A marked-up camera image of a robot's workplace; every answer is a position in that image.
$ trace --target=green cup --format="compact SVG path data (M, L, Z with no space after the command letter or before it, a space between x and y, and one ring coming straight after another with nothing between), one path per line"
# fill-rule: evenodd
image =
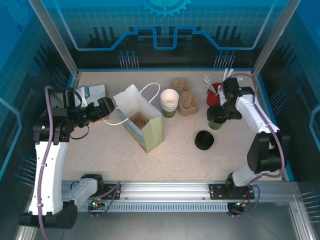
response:
M209 121L209 127L210 127L212 130L218 130L219 128L221 128L222 124L224 124L224 123Z
M174 111L166 111L164 109L162 109L162 113L163 113L163 116L166 117L167 119L170 119L170 118L173 118L176 114L176 110L175 109Z

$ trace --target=gear graphic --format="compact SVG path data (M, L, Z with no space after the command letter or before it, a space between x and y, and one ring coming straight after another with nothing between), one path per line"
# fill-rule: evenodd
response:
M186 5L191 4L191 0L141 0L141 3L150 14L166 18L168 15L173 17L175 14L180 14L180 10L187 9Z
M0 8L3 6L18 24L22 25L28 19L29 3L27 0L0 0Z

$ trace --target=white string handle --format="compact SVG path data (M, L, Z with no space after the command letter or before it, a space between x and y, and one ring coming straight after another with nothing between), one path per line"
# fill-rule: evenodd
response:
M129 118L127 117L125 120L123 120L122 122L118 122L118 123L109 123L105 120L105 118L102 118L103 121L105 121L105 123L111 125L111 126L116 126L116 125L120 125L120 124L123 124L125 121L127 121Z
M151 98L151 100L149 101L149 103L151 103L151 101L152 101L153 99L155 99L155 97L159 94L159 92L160 92L160 84L157 83L157 82L149 83L147 86L145 86L145 87L140 91L140 94L141 94L143 90L145 90L147 87L149 87L149 86L152 85L152 84L157 84L157 85L159 86L159 89L158 89L158 92L154 95L154 97Z

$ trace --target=beige tabletop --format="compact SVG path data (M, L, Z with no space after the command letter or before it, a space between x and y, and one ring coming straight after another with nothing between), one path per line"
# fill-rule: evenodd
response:
M164 141L150 153L144 152L122 124L111 126L102 120L91 123L85 138L70 140L63 180L75 181L83 174L95 173L110 181L214 181L225 180L229 173L239 170L247 164L247 152L255 134L244 119L227 120L219 130L209 128L205 74L212 83L221 82L224 75L222 71L83 72L79 86L105 84L109 97L131 84L141 90L153 82L161 85L161 93L172 80L186 78L200 106L194 115L184 117L177 112L173 118L163 117ZM240 86L253 88L249 78L244 78ZM152 85L142 95L149 100L156 90L157 86ZM152 104L161 111L160 93ZM108 121L120 120L118 111L114 110ZM209 150L200 150L195 145L195 137L201 130L214 136ZM86 131L86 127L77 128L72 136L80 137Z

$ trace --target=robotic arm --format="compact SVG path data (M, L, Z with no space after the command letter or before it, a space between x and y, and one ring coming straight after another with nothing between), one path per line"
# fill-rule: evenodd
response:
M246 187L254 180L281 169L282 161L274 136L268 125L278 137L283 152L288 151L290 137L282 135L279 128L268 118L255 100L251 87L240 87L236 77L229 77L219 86L220 105L211 106L207 111L209 121L223 122L226 119L241 119L248 123L255 138L247 154L247 164L240 170L231 173L226 180L229 195L234 196L240 187Z
M80 101L78 106L75 106L75 96ZM73 88L49 89L49 97L54 131L42 177L42 219L45 228L71 229L77 219L78 207L90 196L104 193L102 176L86 174L70 192L62 195L64 158L71 133L76 127L86 127L89 123L108 116L115 106L110 98L102 97L97 100L97 106L92 102L85 104L86 107L81 107L82 98ZM39 172L48 145L49 129L48 116L41 117L33 127L37 156L35 186L38 186ZM28 212L19 217L20 225L39 227L37 198L38 189L35 187Z

